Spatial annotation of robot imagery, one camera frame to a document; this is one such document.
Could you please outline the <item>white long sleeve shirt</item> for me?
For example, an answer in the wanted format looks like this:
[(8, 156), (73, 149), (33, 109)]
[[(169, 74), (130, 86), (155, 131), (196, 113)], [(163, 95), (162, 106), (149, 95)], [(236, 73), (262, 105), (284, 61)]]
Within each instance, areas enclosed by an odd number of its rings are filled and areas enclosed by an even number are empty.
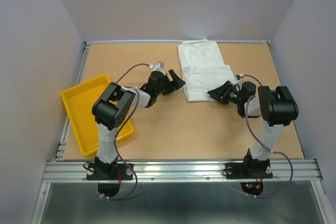
[(183, 87), (188, 102), (213, 101), (209, 90), (220, 87), (226, 81), (235, 83), (229, 65), (224, 63), (217, 42), (211, 40), (187, 40), (177, 47)]

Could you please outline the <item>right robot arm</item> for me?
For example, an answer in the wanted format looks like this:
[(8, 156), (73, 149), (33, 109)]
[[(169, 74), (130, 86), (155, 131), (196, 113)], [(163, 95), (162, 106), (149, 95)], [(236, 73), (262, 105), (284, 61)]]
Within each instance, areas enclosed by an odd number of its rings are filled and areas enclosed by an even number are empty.
[(210, 90), (207, 94), (221, 104), (230, 102), (237, 105), (238, 115), (245, 118), (248, 129), (250, 118), (262, 117), (260, 134), (252, 136), (256, 143), (248, 149), (241, 163), (226, 163), (224, 174), (229, 179), (253, 178), (265, 175), (272, 178), (270, 155), (284, 128), (296, 120), (299, 109), (289, 89), (278, 86), (274, 90), (268, 86), (257, 87), (252, 82), (234, 85), (230, 81)]

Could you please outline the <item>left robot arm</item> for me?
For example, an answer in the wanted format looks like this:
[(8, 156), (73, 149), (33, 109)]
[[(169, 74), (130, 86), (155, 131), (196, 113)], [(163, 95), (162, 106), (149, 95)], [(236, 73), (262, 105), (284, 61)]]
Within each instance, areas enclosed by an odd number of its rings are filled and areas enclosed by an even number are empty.
[(127, 88), (115, 82), (110, 83), (92, 107), (92, 115), (98, 126), (98, 152), (94, 162), (88, 165), (92, 173), (106, 179), (113, 178), (117, 172), (118, 151), (116, 141), (122, 126), (129, 121), (133, 112), (129, 109), (142, 106), (151, 107), (160, 95), (168, 95), (186, 82), (169, 70), (170, 80), (163, 71), (153, 70), (141, 88)]

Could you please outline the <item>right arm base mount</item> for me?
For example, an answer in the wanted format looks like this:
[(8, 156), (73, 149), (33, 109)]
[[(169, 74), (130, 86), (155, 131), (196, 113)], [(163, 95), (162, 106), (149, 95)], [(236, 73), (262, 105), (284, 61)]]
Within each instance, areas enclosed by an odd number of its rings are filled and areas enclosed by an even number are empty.
[(264, 179), (273, 178), (269, 163), (257, 161), (248, 164), (225, 163), (223, 174), (227, 179), (241, 179), (243, 192), (248, 195), (260, 196), (264, 189)]

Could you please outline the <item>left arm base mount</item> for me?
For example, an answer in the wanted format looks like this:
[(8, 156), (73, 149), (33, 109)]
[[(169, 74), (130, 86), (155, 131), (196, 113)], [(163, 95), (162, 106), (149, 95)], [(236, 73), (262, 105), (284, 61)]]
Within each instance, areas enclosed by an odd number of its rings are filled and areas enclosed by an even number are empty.
[(86, 180), (97, 182), (97, 190), (101, 198), (106, 200), (118, 200), (125, 196), (117, 196), (121, 189), (122, 181), (131, 181), (133, 179), (133, 164), (113, 162), (107, 168), (100, 169), (97, 164), (85, 162), (83, 168), (86, 170)]

